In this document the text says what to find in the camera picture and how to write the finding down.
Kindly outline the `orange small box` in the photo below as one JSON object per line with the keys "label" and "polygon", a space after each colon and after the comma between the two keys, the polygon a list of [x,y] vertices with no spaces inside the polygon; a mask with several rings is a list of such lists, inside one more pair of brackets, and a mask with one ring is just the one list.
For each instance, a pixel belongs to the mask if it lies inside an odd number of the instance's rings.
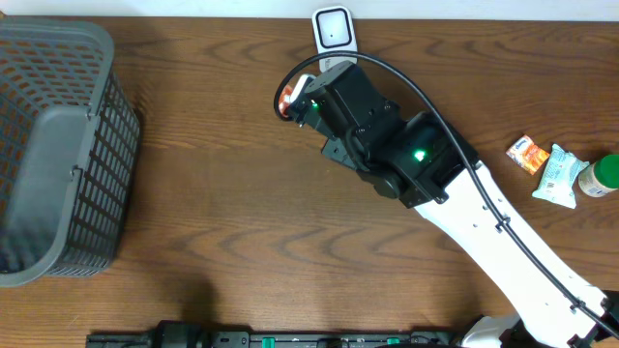
{"label": "orange small box", "polygon": [[536,145],[526,134],[506,151],[506,155],[531,175],[534,175],[550,157],[550,153]]}

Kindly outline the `mint green wipes pack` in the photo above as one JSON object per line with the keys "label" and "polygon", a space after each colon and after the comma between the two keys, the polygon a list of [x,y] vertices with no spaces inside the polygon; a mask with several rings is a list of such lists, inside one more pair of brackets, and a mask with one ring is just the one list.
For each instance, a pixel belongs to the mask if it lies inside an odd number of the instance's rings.
{"label": "mint green wipes pack", "polygon": [[579,173],[589,164],[589,161],[582,161],[558,144],[553,144],[541,181],[532,196],[574,209],[576,201],[573,186]]}

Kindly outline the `green lid jar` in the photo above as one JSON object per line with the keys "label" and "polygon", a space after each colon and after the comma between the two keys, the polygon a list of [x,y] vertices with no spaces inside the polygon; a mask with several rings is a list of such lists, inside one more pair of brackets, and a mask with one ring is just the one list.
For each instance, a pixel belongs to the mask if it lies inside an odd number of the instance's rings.
{"label": "green lid jar", "polygon": [[578,175],[578,185],[588,196],[602,197],[618,190],[618,156],[607,155]]}

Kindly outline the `red snack wrapper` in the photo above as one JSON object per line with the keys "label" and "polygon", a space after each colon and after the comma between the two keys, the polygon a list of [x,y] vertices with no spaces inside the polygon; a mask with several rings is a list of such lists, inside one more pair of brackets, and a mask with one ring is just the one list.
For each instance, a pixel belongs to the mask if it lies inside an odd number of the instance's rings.
{"label": "red snack wrapper", "polygon": [[291,104],[292,93],[293,93],[293,88],[289,84],[286,84],[280,93],[278,107],[279,107],[280,116],[283,119],[288,118],[287,109],[289,105]]}

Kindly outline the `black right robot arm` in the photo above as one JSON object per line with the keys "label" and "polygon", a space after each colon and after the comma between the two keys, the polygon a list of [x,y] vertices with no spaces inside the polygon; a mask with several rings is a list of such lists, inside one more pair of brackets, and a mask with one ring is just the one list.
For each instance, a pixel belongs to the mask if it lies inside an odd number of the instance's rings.
{"label": "black right robot arm", "polygon": [[460,347],[588,347],[618,334],[618,296],[568,267],[516,211],[477,152],[433,108],[410,120],[355,63],[303,74],[280,93],[287,116],[326,137],[325,157],[449,235],[515,314],[477,320]]}

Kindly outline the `white barcode scanner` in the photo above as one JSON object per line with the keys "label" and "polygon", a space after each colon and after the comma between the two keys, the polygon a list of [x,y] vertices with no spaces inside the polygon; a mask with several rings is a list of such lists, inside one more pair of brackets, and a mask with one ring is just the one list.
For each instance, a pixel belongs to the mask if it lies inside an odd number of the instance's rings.
{"label": "white barcode scanner", "polygon": [[311,17],[318,53],[358,51],[352,14],[342,5],[316,10]]}

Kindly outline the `dark grey plastic basket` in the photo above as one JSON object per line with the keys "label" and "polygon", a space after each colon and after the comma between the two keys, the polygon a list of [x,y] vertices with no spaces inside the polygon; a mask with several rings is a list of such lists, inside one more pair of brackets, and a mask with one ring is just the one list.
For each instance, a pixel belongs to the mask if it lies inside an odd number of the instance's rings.
{"label": "dark grey plastic basket", "polygon": [[141,125],[99,25],[1,22],[1,284],[87,277],[120,244]]}

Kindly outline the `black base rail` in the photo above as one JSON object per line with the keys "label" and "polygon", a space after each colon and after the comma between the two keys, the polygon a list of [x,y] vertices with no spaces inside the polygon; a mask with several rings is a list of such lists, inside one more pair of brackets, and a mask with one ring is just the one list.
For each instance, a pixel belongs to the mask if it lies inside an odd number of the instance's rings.
{"label": "black base rail", "polygon": [[499,347],[500,342],[440,331],[391,333],[253,333],[215,331],[185,322],[161,321],[141,333],[90,333],[86,348],[373,348]]}

